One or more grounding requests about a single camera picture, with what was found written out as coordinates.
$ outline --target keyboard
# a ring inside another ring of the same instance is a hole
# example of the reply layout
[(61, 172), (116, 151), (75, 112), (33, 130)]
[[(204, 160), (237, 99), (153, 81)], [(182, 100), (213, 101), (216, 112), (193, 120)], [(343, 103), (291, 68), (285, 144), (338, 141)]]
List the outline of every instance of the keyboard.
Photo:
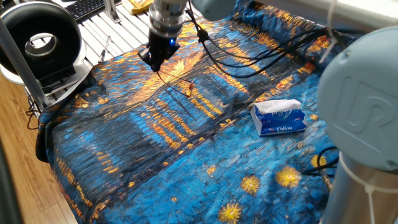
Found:
[(76, 20), (83, 22), (105, 9), (104, 0), (79, 0), (65, 8)]

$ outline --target yellow star pattern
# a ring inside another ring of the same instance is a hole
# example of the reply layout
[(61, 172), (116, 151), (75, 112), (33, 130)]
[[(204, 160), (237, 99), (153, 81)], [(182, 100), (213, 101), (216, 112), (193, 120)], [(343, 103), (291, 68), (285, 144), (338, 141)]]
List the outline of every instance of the yellow star pattern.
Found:
[(241, 188), (245, 192), (251, 195), (255, 195), (259, 187), (260, 187), (260, 180), (256, 176), (252, 175), (248, 177), (243, 177)]
[(283, 187), (296, 187), (301, 179), (300, 172), (293, 167), (285, 167), (276, 173), (276, 182)]
[[(318, 159), (318, 155), (315, 155), (315, 156), (312, 157), (312, 159), (311, 159), (311, 165), (312, 165), (313, 167), (318, 167), (317, 159)], [(325, 165), (325, 164), (326, 164), (326, 158), (323, 157), (323, 156), (321, 156), (321, 159), (319, 160), (319, 164), (320, 164), (321, 166)]]
[(209, 169), (207, 169), (207, 174), (211, 175), (216, 171), (216, 167), (215, 166), (211, 166), (209, 167)]
[(310, 118), (311, 118), (313, 121), (316, 121), (316, 120), (318, 119), (318, 115), (313, 114), (313, 115), (310, 116)]
[(227, 203), (226, 207), (222, 207), (218, 212), (218, 220), (227, 224), (237, 224), (242, 214), (242, 208), (238, 203)]

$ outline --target white cable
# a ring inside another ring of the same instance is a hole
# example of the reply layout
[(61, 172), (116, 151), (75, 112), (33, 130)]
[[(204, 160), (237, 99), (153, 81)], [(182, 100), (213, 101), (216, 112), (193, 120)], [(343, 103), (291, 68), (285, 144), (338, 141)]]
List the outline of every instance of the white cable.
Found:
[(329, 7), (329, 11), (328, 11), (328, 32), (329, 35), (331, 37), (331, 43), (329, 45), (329, 47), (327, 48), (327, 50), (325, 51), (325, 53), (322, 55), (321, 60), (319, 61), (320, 63), (323, 63), (323, 61), (326, 59), (326, 57), (328, 56), (328, 54), (330, 53), (331, 49), (337, 44), (337, 39), (335, 37), (335, 35), (333, 34), (333, 13), (335, 11), (335, 7), (337, 5), (337, 1), (338, 0), (331, 0), (331, 4)]
[(371, 213), (371, 224), (376, 224), (376, 221), (374, 220), (373, 200), (372, 200), (372, 194), (374, 192), (374, 186), (366, 185), (365, 186), (365, 192), (368, 193), (369, 211)]
[(384, 187), (377, 187), (373, 186), (371, 184), (368, 184), (364, 180), (360, 179), (357, 175), (355, 175), (346, 165), (344, 162), (342, 153), (340, 152), (340, 164), (342, 168), (345, 170), (345, 172), (355, 181), (357, 181), (359, 184), (363, 185), (365, 187), (365, 192), (368, 194), (368, 199), (369, 199), (369, 209), (370, 209), (370, 214), (371, 214), (371, 224), (376, 224), (375, 218), (374, 218), (374, 209), (373, 209), (373, 199), (372, 199), (372, 194), (374, 191), (386, 193), (386, 194), (398, 194), (398, 189), (387, 189)]

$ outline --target puffs tissue box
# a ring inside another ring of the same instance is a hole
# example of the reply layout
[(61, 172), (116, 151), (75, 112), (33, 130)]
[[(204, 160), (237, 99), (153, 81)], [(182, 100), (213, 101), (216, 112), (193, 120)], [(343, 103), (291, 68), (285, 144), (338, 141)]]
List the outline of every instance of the puffs tissue box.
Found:
[(251, 116), (260, 137), (302, 131), (307, 127), (297, 100), (268, 100), (254, 103)]

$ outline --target fabric cloth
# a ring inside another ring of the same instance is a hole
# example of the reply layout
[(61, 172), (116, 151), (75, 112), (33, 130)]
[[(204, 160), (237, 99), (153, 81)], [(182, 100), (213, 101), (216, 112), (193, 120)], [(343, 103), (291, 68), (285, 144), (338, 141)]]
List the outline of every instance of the fabric cloth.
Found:
[[(199, 23), (222, 48), (252, 57), (318, 27), (247, 1), (229, 19)], [(312, 63), (328, 40), (245, 79), (217, 71), (192, 24), (178, 42), (160, 76), (190, 97), (150, 71), (137, 55), (141, 47), (95, 66), (73, 94), (40, 116), (37, 157), (50, 163), (78, 223), (319, 221), (328, 192), (319, 177), (300, 171), (332, 145), (317, 117), (321, 70)], [(226, 63), (247, 63), (208, 47)], [(272, 59), (225, 69), (247, 74)], [(299, 100), (309, 128), (260, 138), (248, 106), (268, 99)]]

